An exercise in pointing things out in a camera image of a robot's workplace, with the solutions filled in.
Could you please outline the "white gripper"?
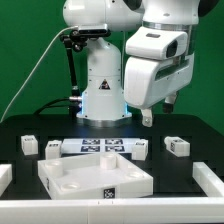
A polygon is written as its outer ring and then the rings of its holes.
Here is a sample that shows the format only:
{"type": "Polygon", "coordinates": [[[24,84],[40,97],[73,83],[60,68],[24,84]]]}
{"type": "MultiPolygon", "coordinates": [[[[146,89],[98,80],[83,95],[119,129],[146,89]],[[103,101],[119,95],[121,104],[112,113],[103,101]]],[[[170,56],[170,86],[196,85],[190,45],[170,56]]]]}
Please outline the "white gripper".
{"type": "Polygon", "coordinates": [[[142,124],[146,127],[153,125],[150,107],[165,98],[163,112],[172,113],[177,91],[192,79],[194,55],[186,56],[180,65],[173,62],[173,58],[155,61],[130,57],[126,63],[124,99],[129,106],[144,109],[141,111],[142,124]]]}

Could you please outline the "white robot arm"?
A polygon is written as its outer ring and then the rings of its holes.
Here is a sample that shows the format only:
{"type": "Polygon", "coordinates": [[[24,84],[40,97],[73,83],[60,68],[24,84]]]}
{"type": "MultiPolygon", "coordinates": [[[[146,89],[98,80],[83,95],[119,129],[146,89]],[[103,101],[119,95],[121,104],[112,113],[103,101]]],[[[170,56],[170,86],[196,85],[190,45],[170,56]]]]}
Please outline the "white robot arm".
{"type": "Polygon", "coordinates": [[[221,0],[66,0],[63,18],[75,51],[88,50],[88,84],[77,117],[108,126],[139,109],[153,123],[152,106],[173,110],[192,79],[199,19],[221,0]]]}

